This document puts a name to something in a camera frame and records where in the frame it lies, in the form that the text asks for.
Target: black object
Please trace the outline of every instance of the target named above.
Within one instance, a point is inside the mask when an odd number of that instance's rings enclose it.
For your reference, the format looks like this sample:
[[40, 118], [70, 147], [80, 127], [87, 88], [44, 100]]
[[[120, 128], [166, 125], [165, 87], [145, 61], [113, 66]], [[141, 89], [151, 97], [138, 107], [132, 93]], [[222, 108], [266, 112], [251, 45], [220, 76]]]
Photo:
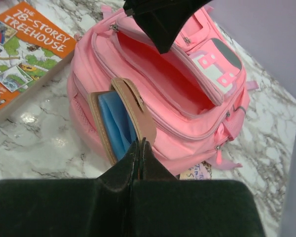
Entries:
[[211, 0], [125, 0], [124, 10], [166, 53], [189, 17]]
[[97, 179], [0, 181], [0, 237], [264, 237], [248, 188], [182, 181], [134, 142]]

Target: brown wallet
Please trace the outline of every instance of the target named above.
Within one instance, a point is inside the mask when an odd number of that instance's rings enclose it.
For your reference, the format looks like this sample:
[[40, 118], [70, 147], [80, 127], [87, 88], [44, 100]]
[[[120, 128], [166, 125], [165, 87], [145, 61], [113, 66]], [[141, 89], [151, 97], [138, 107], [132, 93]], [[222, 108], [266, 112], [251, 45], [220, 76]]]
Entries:
[[114, 122], [114, 120], [104, 121], [104, 116], [101, 112], [99, 96], [116, 91], [119, 95], [127, 114], [136, 131], [139, 142], [146, 137], [151, 146], [154, 144], [156, 138], [156, 126], [150, 111], [146, 107], [142, 97], [136, 86], [129, 79], [113, 78], [109, 91], [92, 92], [88, 95], [89, 106], [95, 121], [97, 132], [101, 138], [103, 147], [106, 151], [110, 163], [116, 164], [117, 158], [112, 148], [112, 143], [106, 131], [105, 122]]

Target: book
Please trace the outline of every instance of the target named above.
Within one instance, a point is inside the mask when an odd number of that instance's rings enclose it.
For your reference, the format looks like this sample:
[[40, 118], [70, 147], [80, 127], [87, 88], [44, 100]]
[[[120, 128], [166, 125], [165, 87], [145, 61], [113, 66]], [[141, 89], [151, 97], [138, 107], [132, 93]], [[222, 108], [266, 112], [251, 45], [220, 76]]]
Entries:
[[0, 14], [0, 121], [71, 61], [75, 44], [26, 2]]
[[180, 180], [205, 180], [212, 179], [212, 166], [207, 162], [202, 162], [181, 173]]

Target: pink backpack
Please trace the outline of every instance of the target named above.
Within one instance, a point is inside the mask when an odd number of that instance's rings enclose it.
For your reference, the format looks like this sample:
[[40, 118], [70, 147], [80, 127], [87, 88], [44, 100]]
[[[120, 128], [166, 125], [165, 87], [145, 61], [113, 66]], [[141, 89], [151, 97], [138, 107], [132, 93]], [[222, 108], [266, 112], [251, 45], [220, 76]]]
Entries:
[[106, 91], [111, 78], [130, 79], [157, 126], [153, 151], [174, 175], [206, 160], [213, 167], [241, 167], [222, 159], [222, 146], [234, 140], [249, 105], [246, 71], [225, 44], [204, 8], [194, 13], [170, 51], [159, 54], [123, 9], [103, 7], [104, 20], [76, 44], [68, 78], [74, 127], [105, 157], [87, 95]]

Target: marble table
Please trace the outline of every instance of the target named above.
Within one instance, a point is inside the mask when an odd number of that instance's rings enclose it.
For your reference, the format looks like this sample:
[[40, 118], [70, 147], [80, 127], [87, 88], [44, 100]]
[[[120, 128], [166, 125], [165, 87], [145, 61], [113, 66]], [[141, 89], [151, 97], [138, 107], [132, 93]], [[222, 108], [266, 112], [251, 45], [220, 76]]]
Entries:
[[[17, 0], [0, 2], [0, 12]], [[100, 5], [121, 7], [122, 0], [28, 0], [64, 31], [85, 32], [102, 18]], [[243, 164], [232, 171], [213, 170], [213, 179], [244, 182], [255, 196], [268, 237], [278, 230], [296, 134], [296, 100], [223, 29], [240, 55], [248, 80], [260, 89], [251, 103], [239, 137], [223, 150]], [[75, 133], [68, 113], [69, 66], [0, 124], [0, 179], [98, 177], [110, 165], [87, 148]]]

